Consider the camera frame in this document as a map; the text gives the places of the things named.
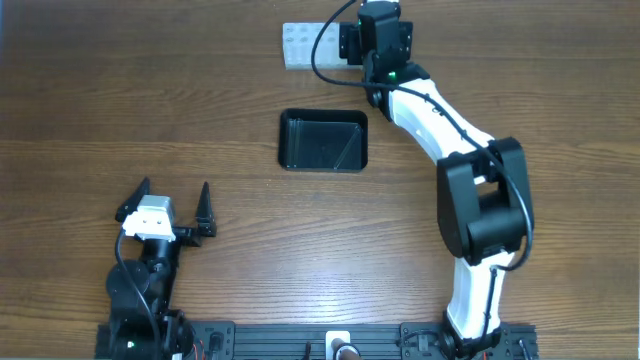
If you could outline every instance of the white plastic part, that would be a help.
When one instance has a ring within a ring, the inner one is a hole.
[[[166,196],[145,195],[138,208],[122,223],[127,236],[135,236],[141,240],[159,239],[169,242],[176,239],[171,224],[173,223],[173,207],[171,198]]]
[[[429,96],[438,102],[453,117],[456,123],[467,134],[486,147],[493,137],[486,134],[467,122],[458,112],[451,107],[438,93],[436,84],[431,80],[413,80],[401,84],[402,87],[416,90]],[[476,150],[468,141],[463,140],[449,121],[434,110],[433,105],[415,95],[404,91],[392,91],[389,93],[389,113],[396,125],[407,130],[427,152],[434,163],[438,159],[446,158],[453,152],[466,154]],[[484,182],[484,177],[476,178],[476,184]]]
[[[323,23],[285,23],[282,25],[282,52],[287,70],[311,69],[311,48],[322,29]],[[340,24],[329,25],[318,43],[316,66],[318,69],[350,69],[340,59]]]
[[[447,306],[447,316],[454,330],[462,339],[477,339],[482,336],[485,322],[485,310],[491,285],[491,266],[507,266],[513,259],[514,253],[501,252],[490,256],[476,266],[470,266],[464,259],[456,259],[453,296]],[[498,270],[496,283],[491,300],[491,318],[487,332],[491,333],[500,326],[498,306],[504,271]]]

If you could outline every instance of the black plastic container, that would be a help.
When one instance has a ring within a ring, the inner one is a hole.
[[[367,125],[362,111],[287,109],[278,162],[287,170],[360,171],[367,166]]]

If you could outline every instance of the wooden tabletop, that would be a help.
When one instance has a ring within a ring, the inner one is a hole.
[[[362,90],[284,69],[282,24],[325,21],[341,3],[5,1],[0,356],[93,356],[109,316],[113,216],[144,176],[182,224],[211,184],[219,235],[182,254],[174,291],[191,319],[441,319],[453,257],[434,165]],[[526,151],[536,240],[507,276],[501,318],[535,324],[543,357],[636,358],[640,3],[402,5],[413,60],[443,96]],[[364,111],[366,169],[284,171],[279,115],[290,107]],[[139,252],[126,243],[126,256]]]

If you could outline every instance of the robotic arm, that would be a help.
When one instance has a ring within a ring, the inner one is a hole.
[[[499,269],[509,265],[526,229],[526,215],[504,174],[478,147],[501,161],[532,214],[524,152],[513,138],[495,141],[473,127],[442,98],[429,74],[409,62],[413,26],[399,21],[398,1],[364,1],[358,24],[340,25],[340,56],[350,65],[363,65],[365,84],[391,85],[363,87],[371,105],[409,132],[438,167],[438,224],[456,257],[440,343],[449,359],[473,356],[500,341],[505,271]],[[440,108],[405,89],[428,96]],[[497,182],[497,190],[479,196],[476,185],[483,182]]]

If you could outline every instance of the wood grain surface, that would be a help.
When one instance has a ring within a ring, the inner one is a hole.
[[[180,223],[212,186],[219,236],[183,253],[174,292],[191,319],[440,320],[453,258],[435,167],[362,90],[284,70],[282,24],[340,5],[5,0],[0,356],[93,356],[114,211],[144,176]],[[545,358],[636,358],[640,2],[403,0],[403,14],[443,96],[526,150],[537,237],[502,319],[537,325]],[[289,107],[366,112],[367,168],[283,171]]]

